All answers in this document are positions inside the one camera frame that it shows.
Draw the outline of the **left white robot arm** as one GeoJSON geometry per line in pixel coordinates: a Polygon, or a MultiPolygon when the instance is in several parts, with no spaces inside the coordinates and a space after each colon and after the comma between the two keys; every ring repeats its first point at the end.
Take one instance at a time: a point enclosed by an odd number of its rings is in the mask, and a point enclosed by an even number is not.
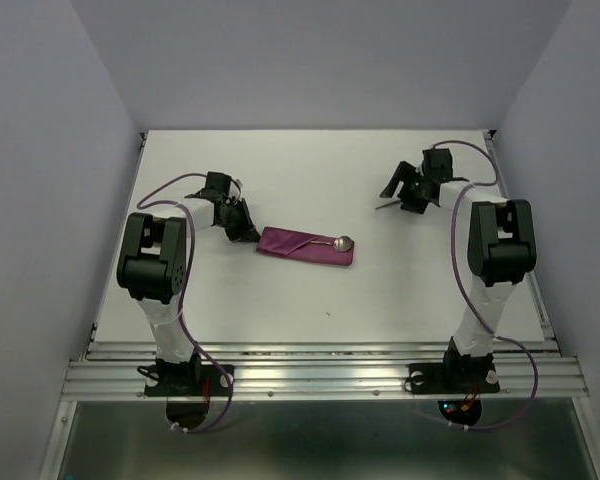
{"type": "Polygon", "coordinates": [[[185,173],[138,201],[126,220],[116,269],[118,285],[134,299],[149,324],[156,360],[139,372],[151,388],[182,394],[202,382],[202,349],[184,319],[196,234],[224,230],[232,243],[260,240],[242,183],[220,172],[185,173]]]}

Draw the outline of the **purple cloth napkin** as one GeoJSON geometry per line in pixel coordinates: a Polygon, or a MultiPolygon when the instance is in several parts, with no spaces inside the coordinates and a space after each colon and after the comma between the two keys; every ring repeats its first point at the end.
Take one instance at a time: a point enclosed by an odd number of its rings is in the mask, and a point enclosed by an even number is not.
{"type": "Polygon", "coordinates": [[[336,252],[329,246],[309,245],[303,247],[304,243],[312,239],[330,240],[334,238],[336,237],[265,227],[256,251],[268,256],[313,264],[351,266],[355,245],[352,250],[345,253],[336,252]]]}

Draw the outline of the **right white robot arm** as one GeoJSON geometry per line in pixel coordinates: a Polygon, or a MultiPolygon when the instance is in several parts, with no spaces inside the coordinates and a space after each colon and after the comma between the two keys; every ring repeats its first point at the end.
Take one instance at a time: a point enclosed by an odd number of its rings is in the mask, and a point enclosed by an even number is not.
{"type": "Polygon", "coordinates": [[[462,390],[486,374],[493,342],[506,302],[532,272],[537,250],[531,205],[495,193],[499,172],[490,182],[454,174],[450,145],[464,145],[493,160],[469,142],[440,142],[423,151],[420,165],[401,161],[380,193],[400,208],[424,214],[434,205],[451,212],[451,262],[466,310],[451,337],[440,378],[452,390],[462,390]]]}

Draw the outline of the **silver metal spoon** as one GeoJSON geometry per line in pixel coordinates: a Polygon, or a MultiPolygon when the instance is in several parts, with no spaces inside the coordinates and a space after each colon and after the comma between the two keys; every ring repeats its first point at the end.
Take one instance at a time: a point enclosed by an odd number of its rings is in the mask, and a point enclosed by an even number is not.
{"type": "Polygon", "coordinates": [[[342,235],[330,240],[312,239],[303,244],[303,247],[309,245],[329,246],[339,253],[345,253],[354,248],[354,240],[346,235],[342,235]]]}

